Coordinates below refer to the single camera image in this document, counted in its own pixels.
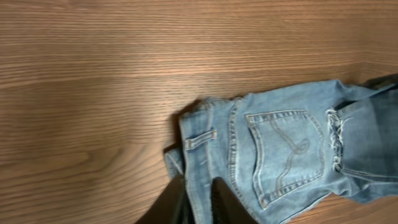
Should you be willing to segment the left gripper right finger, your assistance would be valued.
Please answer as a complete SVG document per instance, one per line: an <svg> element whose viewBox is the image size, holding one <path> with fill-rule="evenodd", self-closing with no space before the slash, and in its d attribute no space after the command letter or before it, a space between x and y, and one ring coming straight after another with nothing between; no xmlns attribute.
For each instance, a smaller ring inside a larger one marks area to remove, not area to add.
<svg viewBox="0 0 398 224"><path fill-rule="evenodd" d="M211 209L214 224L257 224L221 177L212 181Z"/></svg>

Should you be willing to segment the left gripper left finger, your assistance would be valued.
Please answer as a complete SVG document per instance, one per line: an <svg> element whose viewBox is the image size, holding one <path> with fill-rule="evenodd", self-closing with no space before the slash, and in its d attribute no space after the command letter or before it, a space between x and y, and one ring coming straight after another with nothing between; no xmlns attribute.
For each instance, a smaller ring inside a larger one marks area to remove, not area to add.
<svg viewBox="0 0 398 224"><path fill-rule="evenodd" d="M176 175L136 224L192 224L193 212L185 178Z"/></svg>

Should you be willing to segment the blue denim jeans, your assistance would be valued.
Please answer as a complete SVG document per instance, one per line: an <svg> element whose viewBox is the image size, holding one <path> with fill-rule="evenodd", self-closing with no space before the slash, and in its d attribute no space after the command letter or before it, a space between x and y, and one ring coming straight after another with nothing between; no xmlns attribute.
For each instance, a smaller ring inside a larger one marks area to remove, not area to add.
<svg viewBox="0 0 398 224"><path fill-rule="evenodd" d="M212 223L211 183L226 182L259 223L286 223L330 194L368 203L397 194L397 85L304 83L207 98L179 119L165 153L196 223Z"/></svg>

